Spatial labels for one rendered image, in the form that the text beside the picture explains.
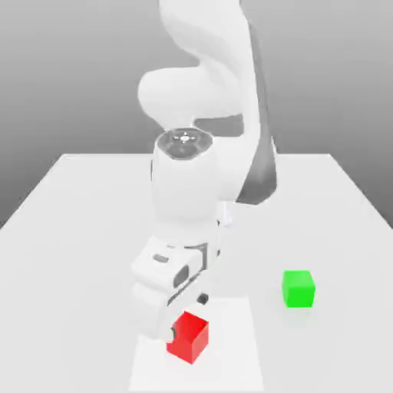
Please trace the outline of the small green cube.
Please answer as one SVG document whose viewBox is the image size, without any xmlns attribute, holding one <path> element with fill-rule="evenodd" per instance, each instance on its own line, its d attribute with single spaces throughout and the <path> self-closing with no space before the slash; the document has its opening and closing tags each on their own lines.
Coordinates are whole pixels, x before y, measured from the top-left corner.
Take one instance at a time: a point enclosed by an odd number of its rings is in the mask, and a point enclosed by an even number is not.
<svg viewBox="0 0 393 393">
<path fill-rule="evenodd" d="M 311 308 L 315 283 L 309 270 L 285 270 L 282 275 L 282 297 L 289 308 Z"/>
</svg>

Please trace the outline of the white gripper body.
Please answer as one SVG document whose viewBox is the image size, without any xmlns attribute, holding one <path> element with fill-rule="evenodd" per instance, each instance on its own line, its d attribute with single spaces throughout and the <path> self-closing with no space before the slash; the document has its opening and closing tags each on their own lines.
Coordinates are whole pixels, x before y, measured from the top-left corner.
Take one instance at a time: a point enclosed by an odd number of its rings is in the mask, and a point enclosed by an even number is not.
<svg viewBox="0 0 393 393">
<path fill-rule="evenodd" d="M 131 316 L 136 330 L 153 340 L 165 340 L 166 330 L 174 325 L 187 307 L 205 304 L 205 289 L 199 279 L 191 280 L 180 290 L 166 293 L 141 282 L 131 289 Z"/>
</svg>

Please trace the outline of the small red cube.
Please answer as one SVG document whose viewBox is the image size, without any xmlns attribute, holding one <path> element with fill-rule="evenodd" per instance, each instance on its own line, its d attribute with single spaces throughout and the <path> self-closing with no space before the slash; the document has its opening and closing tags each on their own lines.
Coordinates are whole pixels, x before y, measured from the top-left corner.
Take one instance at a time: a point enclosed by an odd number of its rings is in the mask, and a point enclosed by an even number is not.
<svg viewBox="0 0 393 393">
<path fill-rule="evenodd" d="M 185 311 L 173 328 L 175 337 L 167 351 L 192 365 L 209 343 L 209 322 Z"/>
</svg>

